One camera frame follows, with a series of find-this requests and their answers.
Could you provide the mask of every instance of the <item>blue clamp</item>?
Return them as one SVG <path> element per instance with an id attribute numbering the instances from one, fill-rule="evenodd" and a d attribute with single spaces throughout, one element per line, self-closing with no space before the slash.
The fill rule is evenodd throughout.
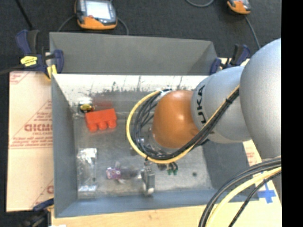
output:
<path id="1" fill-rule="evenodd" d="M 250 55 L 250 50 L 246 45 L 238 45 L 235 44 L 235 49 L 233 52 L 232 58 L 226 61 L 225 64 L 222 64 L 221 59 L 215 58 L 213 61 L 209 75 L 212 75 L 216 73 L 219 70 L 219 67 L 221 66 L 222 69 L 234 67 L 234 66 L 240 66 Z"/>
<path id="2" fill-rule="evenodd" d="M 48 56 L 44 56 L 36 53 L 36 36 L 39 33 L 38 30 L 22 30 L 16 35 L 17 46 L 21 49 L 24 55 L 26 63 L 22 63 L 24 70 L 30 71 L 42 71 L 48 77 L 49 70 L 46 60 L 53 59 L 56 67 L 56 72 L 60 73 L 63 70 L 64 58 L 62 50 L 54 50 L 54 52 Z"/>

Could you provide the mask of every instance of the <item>small yellow object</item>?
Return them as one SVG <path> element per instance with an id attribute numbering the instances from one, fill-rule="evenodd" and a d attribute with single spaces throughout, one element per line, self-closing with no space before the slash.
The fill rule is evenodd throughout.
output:
<path id="1" fill-rule="evenodd" d="M 47 67 L 47 73 L 48 73 L 49 78 L 51 78 L 52 74 L 57 74 L 57 68 L 56 68 L 56 66 L 55 65 L 51 65 L 51 66 Z"/>
<path id="2" fill-rule="evenodd" d="M 38 58 L 36 56 L 25 56 L 23 57 L 20 62 L 22 65 L 25 65 L 26 67 L 28 66 L 32 66 L 36 64 L 36 61 L 38 60 Z"/>

